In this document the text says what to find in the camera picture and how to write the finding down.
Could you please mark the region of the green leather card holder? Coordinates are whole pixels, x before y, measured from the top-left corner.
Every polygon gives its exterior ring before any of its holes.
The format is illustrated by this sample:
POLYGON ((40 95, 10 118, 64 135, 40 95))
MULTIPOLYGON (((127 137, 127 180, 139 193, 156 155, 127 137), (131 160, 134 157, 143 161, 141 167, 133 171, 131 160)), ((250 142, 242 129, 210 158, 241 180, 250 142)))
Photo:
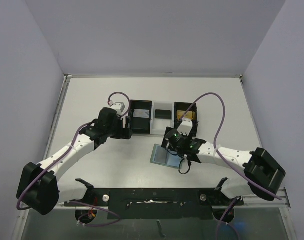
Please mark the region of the green leather card holder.
POLYGON ((150 163, 178 169, 180 165, 181 158, 171 150, 162 148, 158 144, 154 144, 150 163))

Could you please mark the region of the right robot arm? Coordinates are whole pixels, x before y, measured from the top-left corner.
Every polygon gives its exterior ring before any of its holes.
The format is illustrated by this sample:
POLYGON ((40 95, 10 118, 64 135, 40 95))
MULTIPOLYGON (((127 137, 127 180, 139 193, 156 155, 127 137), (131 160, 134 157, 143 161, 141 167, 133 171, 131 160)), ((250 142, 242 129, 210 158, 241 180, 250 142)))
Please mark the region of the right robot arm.
POLYGON ((167 127, 162 147, 173 150, 188 162, 211 164, 233 170, 237 178, 223 177, 218 190, 228 199, 255 195, 266 201, 280 199, 279 187, 286 175, 285 170, 263 148, 254 151, 220 147, 202 139, 182 135, 167 127))

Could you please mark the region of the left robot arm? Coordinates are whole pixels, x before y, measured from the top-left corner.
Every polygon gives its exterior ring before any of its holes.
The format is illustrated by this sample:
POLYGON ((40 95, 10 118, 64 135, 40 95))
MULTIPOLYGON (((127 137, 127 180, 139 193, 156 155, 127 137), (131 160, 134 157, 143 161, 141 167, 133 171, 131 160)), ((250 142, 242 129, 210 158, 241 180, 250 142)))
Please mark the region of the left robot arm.
POLYGON ((75 180, 75 186, 61 184, 63 175, 108 138, 128 140, 131 136, 131 118, 122 117, 119 109, 104 107, 98 118, 81 125, 72 141, 61 150, 37 164, 29 162, 23 168, 16 208, 19 211, 32 208, 46 215, 57 204, 83 199, 88 184, 81 179, 75 180))

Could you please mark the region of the silver blue card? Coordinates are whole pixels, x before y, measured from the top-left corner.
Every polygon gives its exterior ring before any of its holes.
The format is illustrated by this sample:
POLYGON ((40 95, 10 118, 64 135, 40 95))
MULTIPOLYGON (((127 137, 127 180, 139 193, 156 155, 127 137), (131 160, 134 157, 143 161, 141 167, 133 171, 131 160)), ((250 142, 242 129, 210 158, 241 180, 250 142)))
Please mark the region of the silver blue card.
POLYGON ((150 110, 148 109, 135 109, 133 112, 133 117, 140 119, 149 119, 150 118, 150 110))

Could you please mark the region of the gold card in bin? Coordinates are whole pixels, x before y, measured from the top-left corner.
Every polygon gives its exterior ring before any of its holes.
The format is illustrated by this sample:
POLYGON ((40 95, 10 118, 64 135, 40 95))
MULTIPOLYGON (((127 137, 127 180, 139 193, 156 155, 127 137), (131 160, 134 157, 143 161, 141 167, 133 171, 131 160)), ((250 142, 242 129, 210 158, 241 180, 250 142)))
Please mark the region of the gold card in bin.
POLYGON ((181 120, 182 118, 195 120, 196 119, 196 114, 195 114, 194 111, 185 112, 184 110, 177 110, 176 111, 176 119, 181 120))

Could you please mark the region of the black card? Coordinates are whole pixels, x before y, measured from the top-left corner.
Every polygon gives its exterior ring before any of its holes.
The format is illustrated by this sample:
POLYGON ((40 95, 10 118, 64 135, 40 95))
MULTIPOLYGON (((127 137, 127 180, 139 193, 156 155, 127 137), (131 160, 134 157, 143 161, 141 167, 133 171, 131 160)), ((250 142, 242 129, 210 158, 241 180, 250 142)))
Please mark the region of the black card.
POLYGON ((154 112, 154 118, 162 120, 170 120, 172 117, 172 112, 165 109, 156 109, 154 112))

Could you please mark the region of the black left bin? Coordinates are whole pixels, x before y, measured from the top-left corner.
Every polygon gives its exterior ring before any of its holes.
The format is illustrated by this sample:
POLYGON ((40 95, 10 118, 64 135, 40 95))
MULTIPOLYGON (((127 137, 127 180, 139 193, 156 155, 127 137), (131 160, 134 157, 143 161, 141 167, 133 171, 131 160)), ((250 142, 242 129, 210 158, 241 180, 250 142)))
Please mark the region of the black left bin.
POLYGON ((144 100, 131 100, 130 101, 130 112, 129 116, 131 117, 131 127, 134 134, 149 135, 150 134, 150 125, 151 125, 151 109, 152 101, 144 100), (135 109, 145 109, 150 110, 150 118, 134 118, 133 112, 135 109))

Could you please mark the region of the black bin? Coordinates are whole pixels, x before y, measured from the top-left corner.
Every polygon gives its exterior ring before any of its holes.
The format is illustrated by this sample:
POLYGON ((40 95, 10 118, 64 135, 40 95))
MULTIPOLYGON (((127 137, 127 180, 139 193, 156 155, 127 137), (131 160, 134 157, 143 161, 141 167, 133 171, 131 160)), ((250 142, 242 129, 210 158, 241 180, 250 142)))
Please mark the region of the black bin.
POLYGON ((131 100, 130 101, 130 112, 129 116, 131 117, 131 127, 134 134, 149 135, 150 134, 150 125, 151 125, 151 109, 152 101, 144 100, 131 100), (133 112, 135 109, 145 109, 150 110, 150 118, 134 118, 133 112))
POLYGON ((174 128, 177 129, 181 120, 176 119, 176 111, 193 111, 196 114, 196 119, 191 120, 193 123, 192 130, 190 132, 192 137, 196 137, 197 129, 198 129, 198 116, 197 116, 197 105, 189 102, 174 102, 174 128))

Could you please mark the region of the white middle bin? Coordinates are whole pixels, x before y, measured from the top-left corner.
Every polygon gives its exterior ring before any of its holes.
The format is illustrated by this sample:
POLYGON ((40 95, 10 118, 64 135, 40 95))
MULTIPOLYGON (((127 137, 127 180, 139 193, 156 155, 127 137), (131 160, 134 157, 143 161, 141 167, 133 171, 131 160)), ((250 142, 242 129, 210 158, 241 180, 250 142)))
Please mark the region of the white middle bin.
POLYGON ((150 134, 163 136, 166 127, 174 127, 174 103, 169 101, 152 101, 150 134), (172 118, 170 120, 156 119, 154 118, 155 110, 170 110, 172 118))

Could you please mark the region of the black right bin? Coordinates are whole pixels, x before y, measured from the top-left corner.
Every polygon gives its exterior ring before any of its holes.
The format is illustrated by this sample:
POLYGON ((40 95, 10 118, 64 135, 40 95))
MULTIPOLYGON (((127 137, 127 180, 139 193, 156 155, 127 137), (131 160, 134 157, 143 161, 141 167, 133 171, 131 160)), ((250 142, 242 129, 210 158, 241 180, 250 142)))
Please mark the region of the black right bin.
POLYGON ((174 128, 177 129, 181 120, 176 119, 176 111, 193 111, 196 114, 196 119, 191 120, 193 123, 192 130, 190 132, 192 137, 196 137, 197 129, 198 129, 198 116, 197 116, 197 105, 189 102, 174 102, 174 128))

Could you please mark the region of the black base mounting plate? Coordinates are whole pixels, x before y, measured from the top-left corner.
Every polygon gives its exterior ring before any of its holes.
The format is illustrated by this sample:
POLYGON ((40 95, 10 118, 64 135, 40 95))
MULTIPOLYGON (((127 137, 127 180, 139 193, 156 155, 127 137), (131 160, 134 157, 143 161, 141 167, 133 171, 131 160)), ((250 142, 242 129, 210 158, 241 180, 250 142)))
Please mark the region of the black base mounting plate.
POLYGON ((211 220, 231 200, 214 188, 94 188, 67 207, 106 208, 108 220, 211 220))

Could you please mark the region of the aluminium front rail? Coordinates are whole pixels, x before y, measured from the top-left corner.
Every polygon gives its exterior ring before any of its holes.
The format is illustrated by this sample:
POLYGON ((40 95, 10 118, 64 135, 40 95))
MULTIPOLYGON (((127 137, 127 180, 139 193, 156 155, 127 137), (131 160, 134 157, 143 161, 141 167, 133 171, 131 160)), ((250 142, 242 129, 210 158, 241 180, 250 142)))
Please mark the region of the aluminium front rail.
MULTIPOLYGON (((53 205, 52 208, 54 208, 55 206, 63 205, 64 202, 70 202, 74 200, 80 201, 81 197, 85 197, 85 192, 86 187, 80 184, 72 186, 62 186, 58 190, 58 200, 56 200, 54 203, 50 203, 50 200, 45 200, 45 203, 47 205, 53 205)), ((259 198, 255 194, 245 194, 242 195, 242 200, 244 202, 244 205, 249 205, 250 207, 290 207, 285 188, 279 189, 279 191, 277 192, 277 197, 279 197, 280 199, 275 198, 272 201, 267 201, 262 198, 259 198)))

